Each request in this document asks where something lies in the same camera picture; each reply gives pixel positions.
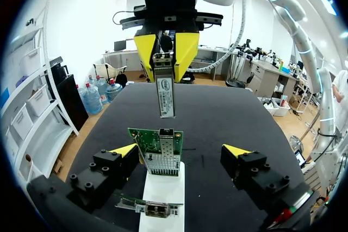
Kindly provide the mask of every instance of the green circuit board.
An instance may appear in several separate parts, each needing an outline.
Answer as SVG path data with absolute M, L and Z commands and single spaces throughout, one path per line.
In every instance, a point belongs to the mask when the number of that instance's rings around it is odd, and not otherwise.
M 159 130 L 128 128 L 128 132 L 131 137 L 136 138 L 136 142 L 143 153 L 161 153 Z M 173 150 L 175 155 L 181 155 L 183 136 L 183 131 L 174 131 Z
M 183 131 L 128 128 L 139 147 L 148 171 L 157 175 L 178 176 L 183 146 Z

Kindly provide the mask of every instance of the storage bin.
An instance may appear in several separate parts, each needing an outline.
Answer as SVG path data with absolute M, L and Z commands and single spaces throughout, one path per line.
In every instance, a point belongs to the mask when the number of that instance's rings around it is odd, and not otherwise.
M 259 100 L 260 100 L 260 102 L 262 102 L 262 99 L 267 99 L 267 100 L 269 100 L 270 98 L 261 98 L 261 97 L 257 97 Z M 272 116 L 274 115 L 274 113 L 278 110 L 278 105 L 271 99 L 271 101 L 272 101 L 272 104 L 273 104 L 273 106 L 274 106 L 274 109 L 268 109 L 268 108 L 265 108 Z
M 39 117 L 49 106 L 49 99 L 46 84 L 40 87 L 35 94 L 27 99 L 27 104 L 33 111 L 33 114 Z
M 280 117 L 284 117 L 288 111 L 290 110 L 290 106 L 287 104 L 286 107 L 280 107 L 279 103 L 281 102 L 280 99 L 278 98 L 272 98 L 272 100 L 277 104 L 278 106 L 278 110 L 274 113 L 274 116 L 280 116 Z
M 27 137 L 27 134 L 33 126 L 33 122 L 32 119 L 30 119 L 26 103 L 24 103 L 23 107 L 13 118 L 11 125 L 15 128 L 16 132 L 19 134 L 22 140 Z
M 7 128 L 7 131 L 5 133 L 5 149 L 10 161 L 12 162 L 12 164 L 14 164 L 18 153 L 18 145 L 15 142 L 15 139 L 13 139 L 9 127 Z
M 20 62 L 20 67 L 23 76 L 29 76 L 36 70 L 40 69 L 40 47 L 31 50 L 29 53 L 24 55 Z

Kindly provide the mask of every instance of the white cable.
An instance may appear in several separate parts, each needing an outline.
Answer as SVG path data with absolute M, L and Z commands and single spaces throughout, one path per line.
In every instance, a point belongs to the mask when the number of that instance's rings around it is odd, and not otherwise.
M 235 50 L 235 48 L 238 46 L 239 44 L 239 41 L 243 35 L 243 32 L 244 32 L 244 27 L 245 27 L 245 13 L 246 13 L 246 0 L 243 0 L 243 4 L 242 4 L 242 17 L 241 17 L 241 25 L 240 25 L 240 30 L 239 30 L 239 34 L 238 34 L 238 37 L 236 39 L 236 41 L 234 42 L 234 44 L 231 46 L 231 48 L 228 50 L 228 52 L 223 56 L 221 57 L 218 61 L 212 63 L 211 65 L 209 66 L 206 66 L 206 67 L 203 67 L 203 68 L 188 68 L 187 71 L 188 72 L 192 72 L 192 73 L 201 73 L 201 72 L 207 72 L 217 66 L 219 66 L 223 61 L 225 61 L 229 56 L 230 54 L 232 54 L 232 52 Z

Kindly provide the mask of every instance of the drawer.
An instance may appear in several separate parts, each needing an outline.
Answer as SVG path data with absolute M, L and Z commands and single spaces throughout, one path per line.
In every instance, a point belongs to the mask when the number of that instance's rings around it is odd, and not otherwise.
M 253 72 L 258 78 L 262 79 L 265 73 L 265 69 L 261 68 L 258 65 L 252 65 L 251 72 Z
M 254 76 L 254 78 L 252 78 L 251 82 L 249 83 L 247 87 L 250 88 L 255 95 L 257 95 L 258 91 L 260 90 L 260 86 L 261 86 L 261 79 Z

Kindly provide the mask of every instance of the white block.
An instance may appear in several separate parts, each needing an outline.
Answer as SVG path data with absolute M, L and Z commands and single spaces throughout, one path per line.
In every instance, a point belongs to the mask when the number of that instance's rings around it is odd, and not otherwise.
M 185 164 L 180 162 L 178 177 L 146 174 L 143 200 L 161 203 L 185 203 Z M 183 232 L 185 227 L 185 205 L 178 208 L 178 216 L 167 218 L 148 217 L 140 214 L 139 232 Z

